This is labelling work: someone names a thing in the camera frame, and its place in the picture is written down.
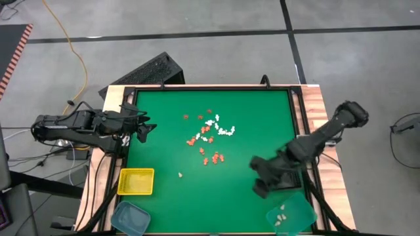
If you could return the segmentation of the black power adapter box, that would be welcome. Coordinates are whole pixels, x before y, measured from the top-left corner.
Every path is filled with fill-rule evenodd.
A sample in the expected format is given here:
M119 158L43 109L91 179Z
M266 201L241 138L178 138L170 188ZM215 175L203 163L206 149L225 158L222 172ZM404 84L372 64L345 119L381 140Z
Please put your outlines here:
M78 149L71 149L68 151L66 155L66 159L70 161L83 161L89 158L90 151L88 149L78 150Z

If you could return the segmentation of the black mat with striped edge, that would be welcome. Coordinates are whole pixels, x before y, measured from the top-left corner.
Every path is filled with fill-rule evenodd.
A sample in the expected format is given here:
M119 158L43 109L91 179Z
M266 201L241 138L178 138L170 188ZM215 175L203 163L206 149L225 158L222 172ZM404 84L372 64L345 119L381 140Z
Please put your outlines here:
M0 101L32 30L33 24L0 25Z

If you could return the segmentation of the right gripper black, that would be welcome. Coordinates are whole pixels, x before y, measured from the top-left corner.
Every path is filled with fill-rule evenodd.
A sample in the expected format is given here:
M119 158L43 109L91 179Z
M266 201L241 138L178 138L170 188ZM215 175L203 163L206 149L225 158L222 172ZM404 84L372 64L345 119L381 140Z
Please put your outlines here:
M295 158L286 152L278 152L271 159L252 156L251 169L258 174L253 191L261 198L268 197L272 184L293 184Z

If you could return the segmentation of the black floor tape strip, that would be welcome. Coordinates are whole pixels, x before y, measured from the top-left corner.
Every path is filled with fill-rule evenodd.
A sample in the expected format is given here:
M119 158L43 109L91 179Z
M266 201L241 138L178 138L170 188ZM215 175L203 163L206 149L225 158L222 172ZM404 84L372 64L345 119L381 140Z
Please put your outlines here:
M300 84L307 84L306 77L305 77L305 72L304 72L304 69L303 69L302 62L301 62L301 57L300 57L300 54L299 54L299 49L298 49L298 46L297 46L294 31L293 31L293 26L291 24L291 18L290 18L290 15L289 15L286 0L280 0L280 5L281 5L281 8L282 8L283 19L284 19L284 22L285 22L285 28L286 28L287 36L288 36L288 39L289 39L289 44L290 44L292 55L293 55L293 61L294 61L294 64L295 64L295 69L296 69L296 72L297 72L297 78L298 78Z
M72 43L89 43L101 41L131 41L149 39L182 39L200 37L235 37L235 36L258 36L258 35L295 35L295 34L317 34L317 33L359 33L376 31L412 31L420 30L420 25L413 26L379 26L379 27L357 27L357 28L321 28L321 29L259 29L240 31L200 31L192 33L159 33L144 35L116 35L116 36L88 36L71 37Z

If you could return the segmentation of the teal plastic tray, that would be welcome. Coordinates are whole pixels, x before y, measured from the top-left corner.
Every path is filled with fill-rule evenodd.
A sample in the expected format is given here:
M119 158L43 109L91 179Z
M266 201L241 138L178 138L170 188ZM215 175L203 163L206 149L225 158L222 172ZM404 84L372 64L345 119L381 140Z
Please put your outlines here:
M285 205L284 210L280 209L282 205ZM286 216L286 220L279 221L277 215L282 214ZM266 219L277 236L298 236L298 234L305 233L306 230L310 229L318 216L302 193L294 193L268 211ZM275 223L277 221L281 224L276 227Z

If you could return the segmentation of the black flat floor bar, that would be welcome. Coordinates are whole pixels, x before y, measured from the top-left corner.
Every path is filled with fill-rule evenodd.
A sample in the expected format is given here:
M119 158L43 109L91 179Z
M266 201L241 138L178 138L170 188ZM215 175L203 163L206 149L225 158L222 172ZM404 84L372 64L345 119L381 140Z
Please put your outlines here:
M82 187L10 171L10 187L15 187L20 184L26 184L31 191L48 193L61 197L80 199L83 195Z

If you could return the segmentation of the black perforated computer case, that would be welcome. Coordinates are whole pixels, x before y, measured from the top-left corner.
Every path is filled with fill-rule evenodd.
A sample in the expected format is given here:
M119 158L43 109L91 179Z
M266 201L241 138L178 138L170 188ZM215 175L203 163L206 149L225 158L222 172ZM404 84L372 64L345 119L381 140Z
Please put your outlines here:
M183 85L183 69L166 53L155 56L110 85Z

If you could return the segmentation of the yellow slotted plastic basket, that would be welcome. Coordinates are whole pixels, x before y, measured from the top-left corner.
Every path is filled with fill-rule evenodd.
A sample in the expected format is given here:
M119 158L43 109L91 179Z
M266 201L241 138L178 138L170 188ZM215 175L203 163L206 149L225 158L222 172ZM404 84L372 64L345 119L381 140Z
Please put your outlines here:
M151 195L153 188L153 168L123 168L120 170L118 195Z

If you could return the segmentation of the grey metal stand foot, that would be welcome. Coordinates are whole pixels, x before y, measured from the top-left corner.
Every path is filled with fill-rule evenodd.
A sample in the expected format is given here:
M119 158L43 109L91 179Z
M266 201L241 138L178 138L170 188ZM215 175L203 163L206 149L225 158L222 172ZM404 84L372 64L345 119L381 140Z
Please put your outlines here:
M393 125L390 129L394 134L401 134L411 129L420 130L420 116L412 118L400 125Z

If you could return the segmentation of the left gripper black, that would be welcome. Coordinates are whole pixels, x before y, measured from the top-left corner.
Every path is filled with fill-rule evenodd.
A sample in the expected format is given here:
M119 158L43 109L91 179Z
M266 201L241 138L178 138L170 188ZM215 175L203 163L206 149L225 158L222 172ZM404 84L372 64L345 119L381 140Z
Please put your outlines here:
M113 115L113 121L115 121L119 133L137 132L137 139L140 142L146 142L147 133L157 127L156 124L145 124L145 111L134 109L124 109L121 113L116 113Z

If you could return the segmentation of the grey upright panel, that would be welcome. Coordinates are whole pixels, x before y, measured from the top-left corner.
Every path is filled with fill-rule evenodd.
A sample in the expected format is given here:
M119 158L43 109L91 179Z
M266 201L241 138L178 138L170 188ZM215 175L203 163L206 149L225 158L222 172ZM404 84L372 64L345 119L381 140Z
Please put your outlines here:
M11 184L7 153L3 140L3 133L0 126L0 191L7 189Z

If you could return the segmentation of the black diagonal frame strut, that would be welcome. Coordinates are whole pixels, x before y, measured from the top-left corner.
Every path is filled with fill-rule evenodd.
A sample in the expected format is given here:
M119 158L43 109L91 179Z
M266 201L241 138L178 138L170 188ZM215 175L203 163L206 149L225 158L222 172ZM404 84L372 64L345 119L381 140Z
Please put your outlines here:
M322 215L322 222L324 224L324 232L325 233L338 233L340 235L342 232L350 232L352 231L349 227L347 227L341 219L334 213L333 209L328 205L327 201L324 198L324 195L317 189L315 183L310 179L307 170L302 172L304 185L309 189L311 194L317 200L321 215Z
M104 198L102 204L99 206L98 210L95 212L93 217L87 222L87 224L82 227L80 230L77 231L78 235L81 235L83 233L91 233L95 227L95 225L99 222L102 215L106 212L108 209L108 205L110 204L111 200L114 198L114 196L117 193L118 189L118 183L115 183L109 192L107 196Z

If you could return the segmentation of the blue-grey plastic tray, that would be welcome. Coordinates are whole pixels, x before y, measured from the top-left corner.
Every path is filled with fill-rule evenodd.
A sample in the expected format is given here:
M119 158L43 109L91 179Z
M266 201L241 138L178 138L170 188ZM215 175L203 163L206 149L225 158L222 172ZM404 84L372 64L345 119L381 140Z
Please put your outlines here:
M120 202L111 217L111 225L128 236L143 236L151 216L141 208L128 202Z

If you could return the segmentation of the dark device with screen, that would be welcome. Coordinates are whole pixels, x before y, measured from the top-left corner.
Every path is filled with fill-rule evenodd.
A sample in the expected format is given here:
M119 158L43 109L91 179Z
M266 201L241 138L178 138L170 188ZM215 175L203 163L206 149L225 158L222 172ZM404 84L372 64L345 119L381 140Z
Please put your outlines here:
M12 224L11 214L7 208L5 197L0 193L0 231Z

